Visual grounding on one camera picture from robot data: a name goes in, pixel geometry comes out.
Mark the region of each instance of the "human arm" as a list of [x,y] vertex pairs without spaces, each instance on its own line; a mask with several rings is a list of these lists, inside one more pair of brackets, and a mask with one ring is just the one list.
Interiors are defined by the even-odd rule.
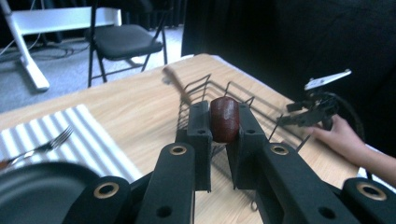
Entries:
[[396,159],[371,150],[356,135],[345,119],[332,117],[332,129],[306,128],[306,132],[357,166],[363,167],[396,188]]

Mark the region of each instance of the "fork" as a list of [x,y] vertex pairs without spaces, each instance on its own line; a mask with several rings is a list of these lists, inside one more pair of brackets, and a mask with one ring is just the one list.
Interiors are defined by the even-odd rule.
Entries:
[[67,138],[69,138],[69,136],[72,134],[72,132],[73,132],[73,129],[70,126],[68,126],[57,137],[49,140],[44,145],[35,147],[34,149],[29,150],[27,152],[23,152],[22,154],[20,154],[16,157],[13,157],[11,159],[0,161],[0,169],[6,168],[10,165],[15,164],[18,161],[22,161],[26,158],[32,157],[33,155],[35,155],[37,153],[48,152],[48,151],[51,151],[51,150],[59,147],[61,144],[63,144],[67,140]]

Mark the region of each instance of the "black chair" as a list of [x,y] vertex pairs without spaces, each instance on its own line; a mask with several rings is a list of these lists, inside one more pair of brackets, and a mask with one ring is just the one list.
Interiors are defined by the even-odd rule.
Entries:
[[[150,55],[161,50],[163,50],[164,64],[167,64],[166,39],[163,27],[166,16],[172,10],[172,6],[172,0],[94,0],[92,3],[91,28],[88,33],[88,40],[90,42],[88,87],[92,85],[92,80],[97,77],[101,77],[104,82],[107,82],[106,76],[110,74],[139,66],[142,66],[141,71],[144,71]],[[133,15],[159,12],[161,18],[159,19],[155,35],[151,35],[148,30],[136,24],[97,26],[97,15],[104,12],[99,12],[98,9],[120,9],[121,12],[129,12]],[[160,33],[162,34],[162,42],[158,40]],[[101,75],[98,76],[92,75],[94,51],[96,51],[101,70]],[[131,61],[133,57],[143,55],[147,55],[143,64],[137,64]],[[103,59],[110,61],[124,60],[131,67],[106,73]]]

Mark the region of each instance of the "person's hand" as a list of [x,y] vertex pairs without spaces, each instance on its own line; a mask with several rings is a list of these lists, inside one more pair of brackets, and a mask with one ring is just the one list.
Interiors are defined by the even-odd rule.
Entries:
[[323,130],[320,127],[309,127],[306,133],[327,144],[332,150],[344,156],[347,160],[361,165],[366,150],[370,150],[356,135],[345,119],[338,115],[332,116],[332,129]]

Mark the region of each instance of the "chair seat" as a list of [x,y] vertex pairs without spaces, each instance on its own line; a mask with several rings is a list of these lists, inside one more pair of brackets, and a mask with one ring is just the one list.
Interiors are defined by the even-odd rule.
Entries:
[[104,26],[95,28],[96,49],[109,60],[133,58],[163,49],[163,43],[153,39],[138,25]]

